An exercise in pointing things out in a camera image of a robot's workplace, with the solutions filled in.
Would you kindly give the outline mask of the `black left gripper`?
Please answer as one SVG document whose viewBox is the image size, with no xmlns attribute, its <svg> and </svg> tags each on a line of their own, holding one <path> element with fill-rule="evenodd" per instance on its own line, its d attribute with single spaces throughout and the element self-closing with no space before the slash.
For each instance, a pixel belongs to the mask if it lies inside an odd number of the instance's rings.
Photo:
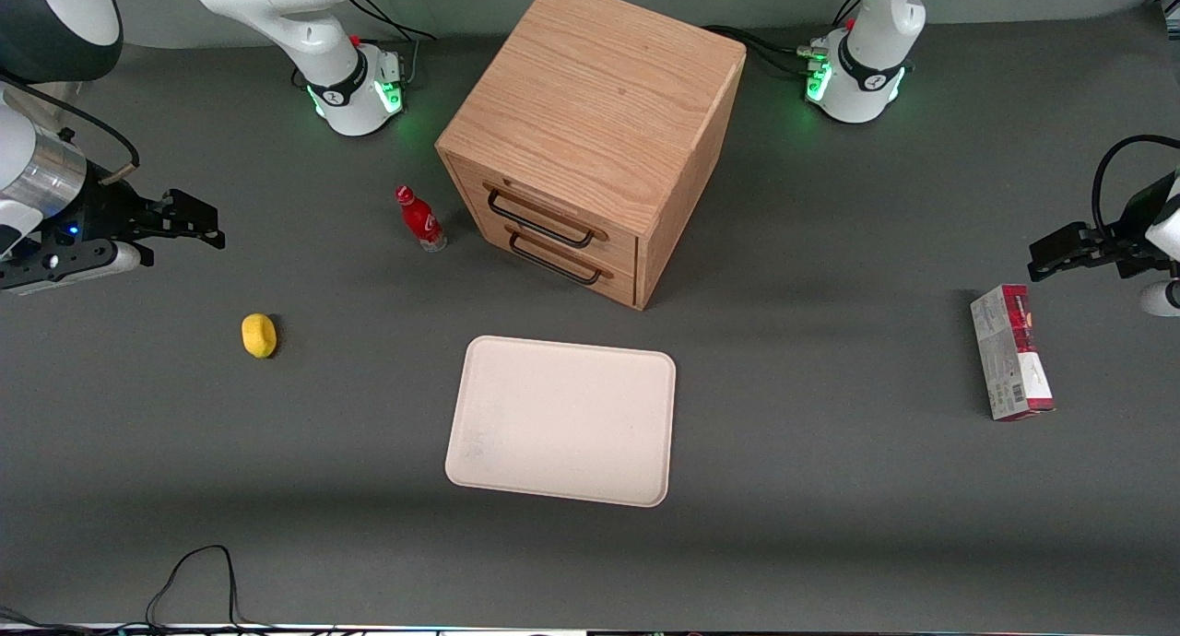
<svg viewBox="0 0 1180 636">
<path fill-rule="evenodd" d="M 1121 278 L 1160 270 L 1176 276 L 1176 177 L 1162 177 L 1130 196 L 1125 212 L 1104 223 L 1101 192 L 1092 191 L 1097 253 L 1087 223 L 1069 223 L 1029 245 L 1028 276 L 1040 283 L 1073 269 L 1114 264 Z"/>
</svg>

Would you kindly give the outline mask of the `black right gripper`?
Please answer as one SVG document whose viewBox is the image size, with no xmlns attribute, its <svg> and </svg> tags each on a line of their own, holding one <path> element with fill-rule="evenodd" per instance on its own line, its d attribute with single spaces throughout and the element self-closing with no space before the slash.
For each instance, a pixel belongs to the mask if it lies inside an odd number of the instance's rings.
<svg viewBox="0 0 1180 636">
<path fill-rule="evenodd" d="M 164 219 L 169 221 L 169 230 Z M 170 188 L 159 202 L 136 194 L 126 182 L 100 185 L 85 181 L 63 214 L 55 216 L 55 244 L 76 245 L 78 241 L 199 240 L 211 248 L 225 248 L 225 234 L 219 232 L 218 209 Z"/>
</svg>

